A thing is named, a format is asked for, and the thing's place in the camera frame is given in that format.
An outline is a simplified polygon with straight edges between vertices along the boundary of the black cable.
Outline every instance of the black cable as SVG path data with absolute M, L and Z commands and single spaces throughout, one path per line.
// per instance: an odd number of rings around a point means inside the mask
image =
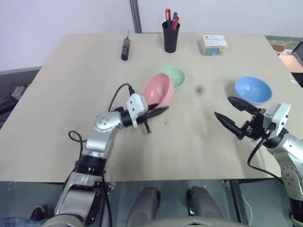
M 130 88 L 132 87 L 130 84 L 124 83 L 124 84 L 122 84 L 122 85 L 117 89 L 116 93 L 114 94 L 114 97 L 113 97 L 112 101 L 110 102 L 110 105 L 109 105 L 109 108 L 108 108 L 108 111 L 109 111 L 109 112 L 110 112 L 110 110 L 111 110 L 111 108 L 112 108 L 113 102 L 114 102 L 114 100 L 115 100 L 115 98 L 116 98 L 116 96 L 117 96 L 119 90 L 120 90 L 122 87 L 124 87 L 124 86 L 128 86 L 128 89 L 129 89 L 129 90 L 130 90 Z
M 113 227 L 112 211 L 111 211 L 110 204 L 109 204 L 109 198 L 108 198 L 108 194 L 107 194 L 107 190 L 106 190 L 104 174 L 101 173 L 101 176 L 102 176 L 103 192 L 104 192 L 105 201 L 107 204 L 108 224 L 109 224 L 108 226 Z
M 73 138 L 73 137 L 71 136 L 72 133 L 75 133 L 75 134 L 78 136 L 79 140 L 76 140 L 75 138 Z M 81 157 L 81 154 L 82 154 L 82 151 L 83 151 L 83 143 L 86 142 L 87 140 L 83 140 L 83 139 L 82 139 L 82 136 L 81 136 L 78 132 L 73 131 L 73 130 L 68 132 L 68 136 L 69 136 L 69 138 L 70 138 L 71 140 L 80 143 L 80 155 L 79 155 L 79 157 Z
M 272 174 L 271 172 L 269 172 L 269 171 L 267 171 L 267 170 L 264 170 L 264 169 L 261 169 L 261 168 L 256 167 L 256 166 L 252 166 L 252 165 L 250 164 L 252 158 L 254 157 L 254 155 L 256 154 L 256 152 L 259 150 L 259 148 L 263 145 L 263 143 L 266 141 L 266 139 L 267 139 L 267 138 L 262 138 L 261 141 L 257 144 L 257 146 L 252 150 L 250 156 L 249 156 L 248 159 L 247 159 L 247 164 L 248 164 L 249 167 L 251 167 L 251 168 L 253 168 L 253 169 L 256 169 L 256 170 L 259 170 L 259 171 L 261 171 L 261 172 L 263 172 L 263 173 L 266 173 L 266 174 L 268 174 L 268 175 L 271 175 L 272 177 L 274 177 L 275 179 L 277 179 L 279 182 L 281 182 L 282 184 L 284 184 L 283 181 L 282 181 L 279 177 L 277 177 L 276 175 Z

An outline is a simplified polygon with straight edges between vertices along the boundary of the label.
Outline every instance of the label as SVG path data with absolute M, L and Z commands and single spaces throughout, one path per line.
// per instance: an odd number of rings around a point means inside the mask
M 204 35 L 206 46 L 227 46 L 227 42 L 223 35 Z

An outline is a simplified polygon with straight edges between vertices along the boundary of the dark spot on table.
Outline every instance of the dark spot on table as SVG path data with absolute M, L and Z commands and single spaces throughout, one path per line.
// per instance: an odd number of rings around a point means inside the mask
M 203 87 L 202 86 L 197 86 L 196 87 L 196 92 L 197 92 L 197 94 L 201 94 L 203 92 Z

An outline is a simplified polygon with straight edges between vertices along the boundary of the marker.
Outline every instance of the marker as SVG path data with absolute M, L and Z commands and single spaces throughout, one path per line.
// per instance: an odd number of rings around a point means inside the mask
M 165 18 L 166 18 L 167 28 L 171 29 L 170 7 L 166 7 L 165 9 Z
M 172 21 L 171 29 L 175 30 L 177 28 L 177 26 L 178 26 L 178 23 L 179 23 L 179 17 L 175 16 L 175 18 Z
M 172 21 L 174 21 L 175 16 L 178 16 L 178 13 L 177 13 L 177 12 L 174 12 L 174 16 L 172 17 Z

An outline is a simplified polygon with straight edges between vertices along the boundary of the bowl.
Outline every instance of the bowl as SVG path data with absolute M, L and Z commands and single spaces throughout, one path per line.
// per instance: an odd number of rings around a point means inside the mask
M 172 66 L 172 65 L 165 65 L 162 68 L 158 69 L 156 73 L 165 73 L 169 76 L 174 84 L 175 93 L 180 90 L 182 85 L 185 82 L 185 73 L 182 69 Z
M 158 73 L 146 82 L 142 94 L 147 105 L 159 103 L 156 108 L 166 107 L 174 97 L 174 85 L 165 73 Z
M 258 106 L 271 99 L 272 91 L 267 83 L 258 78 L 242 77 L 235 83 L 235 95 Z

